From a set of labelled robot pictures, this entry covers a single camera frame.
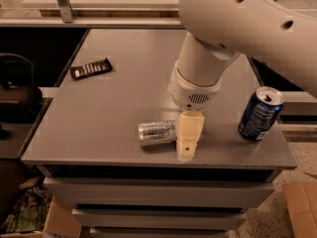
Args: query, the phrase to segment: blue can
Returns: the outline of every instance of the blue can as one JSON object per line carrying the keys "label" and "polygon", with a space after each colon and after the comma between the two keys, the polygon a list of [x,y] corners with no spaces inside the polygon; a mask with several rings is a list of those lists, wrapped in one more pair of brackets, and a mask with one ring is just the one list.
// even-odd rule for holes
{"label": "blue can", "polygon": [[283,94],[268,86],[260,87],[250,98],[238,126],[240,134],[248,140],[264,138],[284,106]]}

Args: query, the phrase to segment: black bag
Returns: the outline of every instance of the black bag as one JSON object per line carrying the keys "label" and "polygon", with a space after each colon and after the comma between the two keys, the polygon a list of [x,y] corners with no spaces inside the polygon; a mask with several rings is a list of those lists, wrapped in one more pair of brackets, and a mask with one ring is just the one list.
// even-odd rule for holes
{"label": "black bag", "polygon": [[0,121],[34,122],[42,101],[34,64],[15,54],[0,54],[0,84]]}

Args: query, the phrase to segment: black object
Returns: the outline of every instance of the black object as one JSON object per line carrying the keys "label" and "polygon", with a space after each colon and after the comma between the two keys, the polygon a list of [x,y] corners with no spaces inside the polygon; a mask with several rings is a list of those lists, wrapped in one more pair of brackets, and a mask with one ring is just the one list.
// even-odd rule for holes
{"label": "black object", "polygon": [[34,64],[16,54],[0,54],[0,84],[0,121],[34,122],[42,101]]}
{"label": "black object", "polygon": [[112,70],[112,65],[108,59],[102,59],[91,62],[82,66],[74,66],[70,68],[71,77],[75,80],[84,77],[106,73]]}

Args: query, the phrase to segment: cardboard box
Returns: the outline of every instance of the cardboard box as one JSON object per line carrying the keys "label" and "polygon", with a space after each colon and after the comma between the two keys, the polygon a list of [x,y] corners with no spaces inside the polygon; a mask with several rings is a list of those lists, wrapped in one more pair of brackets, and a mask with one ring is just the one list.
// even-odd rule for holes
{"label": "cardboard box", "polygon": [[81,225],[71,215],[72,207],[59,202],[53,197],[46,225],[43,232],[33,232],[28,234],[12,233],[0,235],[3,238],[77,238],[81,232]]}
{"label": "cardboard box", "polygon": [[289,183],[283,190],[295,237],[317,237],[317,182]]}

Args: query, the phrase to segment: gray tabletop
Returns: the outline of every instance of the gray tabletop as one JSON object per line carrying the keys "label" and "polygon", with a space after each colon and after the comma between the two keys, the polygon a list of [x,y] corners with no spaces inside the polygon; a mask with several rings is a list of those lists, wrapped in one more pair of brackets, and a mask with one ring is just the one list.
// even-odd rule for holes
{"label": "gray tabletop", "polygon": [[228,67],[193,159],[182,162],[173,144],[142,148],[141,122],[175,119],[181,112],[167,87],[185,32],[182,30],[91,30],[73,65],[104,59],[112,72],[64,79],[23,161],[52,165],[231,167],[293,169],[296,161],[275,124],[257,143],[237,126],[259,87],[245,56]]}

